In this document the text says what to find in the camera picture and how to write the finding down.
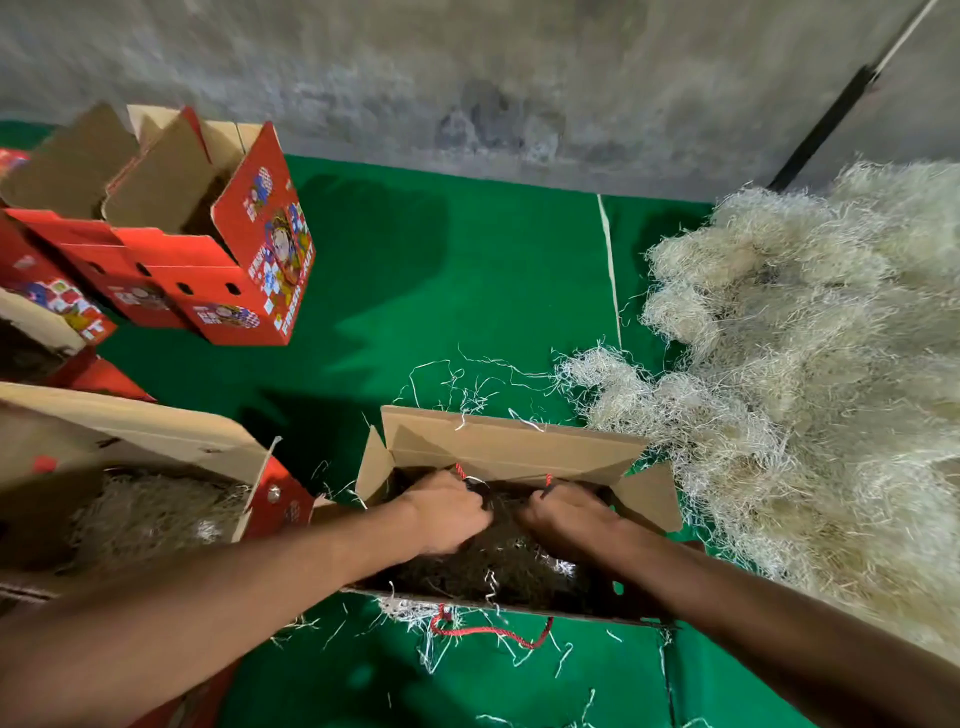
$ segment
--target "forearm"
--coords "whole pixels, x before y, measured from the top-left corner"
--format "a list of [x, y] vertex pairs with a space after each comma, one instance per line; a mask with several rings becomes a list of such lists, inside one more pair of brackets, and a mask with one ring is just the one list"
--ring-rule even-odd
[[939, 726], [960, 711], [954, 666], [827, 604], [625, 520], [581, 538], [602, 566], [822, 724], [863, 724], [870, 716], [879, 724]]
[[125, 725], [420, 549], [399, 502], [205, 549], [0, 624], [0, 724]]

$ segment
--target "green floor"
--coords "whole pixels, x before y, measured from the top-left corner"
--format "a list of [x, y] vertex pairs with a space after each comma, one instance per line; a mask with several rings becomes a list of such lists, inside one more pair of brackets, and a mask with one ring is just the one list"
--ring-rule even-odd
[[[0, 146], [37, 138], [32, 127], [0, 123]], [[545, 372], [555, 352], [616, 341], [594, 195], [289, 161], [318, 253], [290, 346], [215, 348], [185, 331], [124, 325], [103, 356], [165, 404], [229, 416], [262, 442], [282, 435], [277, 456], [314, 492], [355, 477], [364, 414], [378, 422], [379, 405], [398, 397], [413, 404], [416, 387], [420, 406], [458, 408], [459, 392], [444, 384], [453, 375], [471, 388], [494, 377], [482, 390], [496, 393], [485, 414], [570, 417], [562, 398], [540, 391], [542, 379], [478, 360]], [[648, 286], [639, 254], [697, 225], [709, 207], [626, 198], [604, 205], [622, 320], [630, 322], [624, 347], [660, 371], [674, 352], [636, 323]], [[414, 369], [428, 362], [436, 363]], [[573, 650], [557, 677], [561, 653], [551, 643], [513, 667], [495, 638], [468, 637], [431, 677], [418, 664], [415, 635], [397, 625], [368, 631], [376, 614], [365, 598], [334, 596], [308, 613], [316, 628], [258, 647], [237, 674], [222, 726], [502, 724], [475, 720], [486, 714], [557, 727], [581, 719], [591, 690], [587, 720], [596, 728], [670, 724], [655, 630], [612, 627], [618, 641], [604, 624], [558, 620], [554, 636]], [[521, 634], [542, 628], [540, 618], [508, 619]], [[688, 627], [666, 648], [666, 666], [678, 726], [698, 717], [713, 728], [809, 725]]]

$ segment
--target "hand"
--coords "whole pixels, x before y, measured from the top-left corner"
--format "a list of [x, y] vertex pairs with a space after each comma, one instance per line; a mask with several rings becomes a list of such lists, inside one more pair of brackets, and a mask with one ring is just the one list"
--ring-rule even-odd
[[553, 556], [580, 564], [592, 560], [596, 538], [622, 520], [586, 488], [563, 481], [546, 497], [533, 493], [516, 517]]
[[426, 475], [395, 502], [412, 505], [417, 513], [420, 553], [453, 553], [493, 520], [483, 499], [448, 471]]

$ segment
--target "red rope handle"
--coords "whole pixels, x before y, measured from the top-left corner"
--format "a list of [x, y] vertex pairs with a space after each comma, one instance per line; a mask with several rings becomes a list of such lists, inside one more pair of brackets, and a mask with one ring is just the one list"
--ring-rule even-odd
[[445, 629], [441, 626], [440, 620], [445, 617], [446, 605], [441, 604], [440, 609], [437, 612], [437, 616], [430, 620], [430, 631], [435, 635], [441, 635], [442, 637], [465, 637], [466, 635], [498, 635], [500, 637], [509, 637], [511, 640], [515, 640], [521, 647], [526, 647], [527, 649], [537, 649], [546, 641], [547, 636], [550, 634], [550, 628], [553, 627], [553, 618], [546, 618], [546, 626], [543, 627], [543, 631], [540, 633], [540, 636], [537, 638], [537, 641], [534, 643], [527, 642], [522, 637], [520, 637], [516, 632], [511, 632], [509, 629], [501, 629], [500, 627], [494, 627], [493, 625], [484, 626], [484, 627], [464, 627], [462, 629]]

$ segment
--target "red sticker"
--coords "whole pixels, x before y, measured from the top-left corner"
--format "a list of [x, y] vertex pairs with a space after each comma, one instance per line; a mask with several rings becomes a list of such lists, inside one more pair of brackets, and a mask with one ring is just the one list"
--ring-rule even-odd
[[57, 469], [56, 457], [50, 457], [50, 455], [38, 455], [34, 458], [34, 473], [52, 473]]

